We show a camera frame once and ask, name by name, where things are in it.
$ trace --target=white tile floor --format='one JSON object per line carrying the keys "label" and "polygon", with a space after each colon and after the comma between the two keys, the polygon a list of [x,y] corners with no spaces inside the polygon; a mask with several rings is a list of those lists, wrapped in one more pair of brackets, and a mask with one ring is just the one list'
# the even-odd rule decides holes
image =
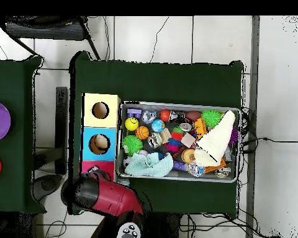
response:
{"label": "white tile floor", "polygon": [[[168,17],[115,17],[115,48],[114,48],[114,17],[106,17],[111,53],[109,59],[137,61],[147,63],[151,60],[156,33]],[[105,35],[104,17],[89,19],[88,27],[94,44],[102,59],[106,56],[107,39]],[[32,40],[22,39],[29,47],[44,57],[42,69],[35,77],[36,109],[37,109],[37,146],[53,147],[55,132],[55,88],[70,86],[68,74],[69,62],[77,51],[89,51],[87,40],[82,42],[64,40]],[[24,60],[30,53],[13,42],[0,29],[0,45],[9,60]],[[0,49],[0,60],[6,59]],[[250,72],[251,61],[251,16],[195,16],[192,52],[192,17],[169,17],[165,26],[158,34],[155,55],[152,62],[156,63],[219,63],[229,64],[233,60],[241,60],[245,72]],[[249,93],[250,76],[245,76],[246,94]],[[53,170],[53,164],[42,167]],[[45,175],[37,171],[36,176]],[[240,176],[247,181],[246,169]],[[37,217],[37,238],[46,236],[49,225],[54,221],[63,221],[66,207],[61,202],[60,190],[42,200],[47,212]],[[240,193],[240,207],[246,210],[246,185]],[[198,230],[206,230],[224,219],[210,219],[202,215],[192,215]],[[59,238],[90,238],[102,216],[84,212],[81,215],[67,215],[66,232]],[[240,219],[245,214],[240,212]],[[48,232],[49,238],[56,238],[65,231],[62,223],[56,223]],[[183,217],[181,229],[187,229],[187,217]],[[180,238],[188,238],[186,232],[180,232]],[[245,233],[232,223],[225,223],[210,231],[196,231],[194,238],[245,238]]]}

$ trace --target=green table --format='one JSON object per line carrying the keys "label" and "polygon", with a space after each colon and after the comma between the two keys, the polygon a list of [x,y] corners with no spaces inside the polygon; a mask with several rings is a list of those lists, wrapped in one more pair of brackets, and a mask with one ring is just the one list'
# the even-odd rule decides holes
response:
{"label": "green table", "polygon": [[[77,53],[71,60],[69,164],[78,170],[83,92],[117,94],[122,100],[241,108],[243,64],[158,64],[90,61]],[[142,200],[146,193],[155,212],[236,214],[237,183],[185,182],[131,178]]]}
{"label": "green table", "polygon": [[33,100],[32,81],[42,58],[0,61],[0,103],[11,115],[11,127],[0,140],[0,211],[44,213],[32,196]]}

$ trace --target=purple toy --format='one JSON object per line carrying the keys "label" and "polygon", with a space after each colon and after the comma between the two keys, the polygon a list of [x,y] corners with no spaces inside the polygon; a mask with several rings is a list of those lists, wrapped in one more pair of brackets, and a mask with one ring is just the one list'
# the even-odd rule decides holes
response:
{"label": "purple toy", "polygon": [[183,170],[183,171],[187,171],[187,164],[184,164],[183,162],[178,162],[178,161],[174,161],[173,162],[173,168],[177,169],[177,170]]}
{"label": "purple toy", "polygon": [[228,144],[231,145],[231,144],[237,142],[237,140],[238,140],[238,131],[237,131],[236,127],[233,126],[231,138],[230,138],[230,141],[228,142]]}
{"label": "purple toy", "polygon": [[142,116],[142,110],[137,110],[135,108],[128,108],[127,116],[128,118],[130,117],[140,118]]}

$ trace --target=floor tile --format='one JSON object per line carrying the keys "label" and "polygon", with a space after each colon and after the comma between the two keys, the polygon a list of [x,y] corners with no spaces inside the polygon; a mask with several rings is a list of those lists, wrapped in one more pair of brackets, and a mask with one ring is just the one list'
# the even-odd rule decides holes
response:
{"label": "floor tile", "polygon": [[72,224],[77,224],[77,225],[98,225],[101,223],[103,220],[103,216],[92,213],[89,211],[84,211],[82,214],[78,215],[67,215],[65,219],[65,224],[66,225],[72,225]]}
{"label": "floor tile", "polygon": [[[198,227],[200,230],[208,230],[209,228]],[[239,227],[215,227],[205,232],[196,231],[194,238],[245,238],[245,232]]]}
{"label": "floor tile", "polygon": [[241,60],[250,72],[251,31],[251,15],[195,15],[193,62]]}
{"label": "floor tile", "polygon": [[56,87],[70,88],[70,74],[59,70],[38,70],[35,76],[36,146],[54,147]]}
{"label": "floor tile", "polygon": [[[109,46],[111,48],[111,57],[114,52],[113,25],[114,18],[107,17],[107,26],[109,31]],[[102,60],[105,59],[107,51],[107,38],[105,31],[105,21],[99,16],[97,18],[89,18],[88,29],[91,34],[92,41]],[[92,59],[96,59],[87,40],[51,40],[51,39],[35,39],[35,51],[44,57],[43,68],[69,68],[72,57],[79,51],[88,51]]]}
{"label": "floor tile", "polygon": [[[167,16],[117,16],[115,58],[148,63]],[[158,34],[152,62],[191,63],[192,17],[170,16]]]}
{"label": "floor tile", "polygon": [[[30,38],[21,38],[23,43],[25,43],[29,48],[33,49],[34,41]],[[17,44],[14,40],[12,40],[1,28],[0,28],[0,46],[4,50],[4,52],[0,48],[0,60],[25,60],[30,55],[30,52],[22,48],[19,44]]]}
{"label": "floor tile", "polygon": [[67,226],[60,238],[91,238],[96,228],[97,226]]}

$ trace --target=wooden block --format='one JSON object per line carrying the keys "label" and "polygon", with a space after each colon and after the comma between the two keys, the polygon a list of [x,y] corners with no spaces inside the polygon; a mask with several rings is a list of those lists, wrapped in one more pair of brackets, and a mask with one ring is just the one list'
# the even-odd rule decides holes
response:
{"label": "wooden block", "polygon": [[[83,161],[115,161],[115,150],[116,150],[116,133],[117,130],[113,128],[89,128],[84,127],[83,133]],[[103,154],[95,154],[95,149],[99,149],[96,145],[99,136],[95,135],[104,135],[103,138],[109,139],[109,148],[108,150],[100,150],[99,152],[104,152]],[[90,147],[90,140],[93,137],[92,142],[94,144]]]}
{"label": "wooden block", "polygon": [[83,161],[82,162],[82,173],[86,172],[93,166],[98,166],[101,170],[108,172],[111,176],[111,180],[114,181],[115,162],[107,161]]}
{"label": "wooden block", "polygon": [[[85,93],[84,126],[95,128],[116,128],[119,103],[120,99],[117,95]],[[102,114],[103,110],[105,113],[108,113],[108,116],[105,118],[102,118],[104,117]]]}

